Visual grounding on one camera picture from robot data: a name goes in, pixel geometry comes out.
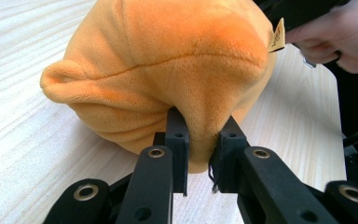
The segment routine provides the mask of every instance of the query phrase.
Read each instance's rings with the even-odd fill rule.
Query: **label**
[[[278,26],[274,32],[274,35],[272,36],[271,41],[268,45],[268,53],[278,51],[280,49],[284,49],[285,45],[284,41],[284,23],[283,18],[281,18],[278,22]]]

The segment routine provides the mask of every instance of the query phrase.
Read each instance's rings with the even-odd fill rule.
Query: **orange plush toy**
[[[269,81],[272,27],[252,0],[99,0],[41,87],[94,132],[134,153],[176,106],[189,172],[207,169],[229,116],[246,116]]]

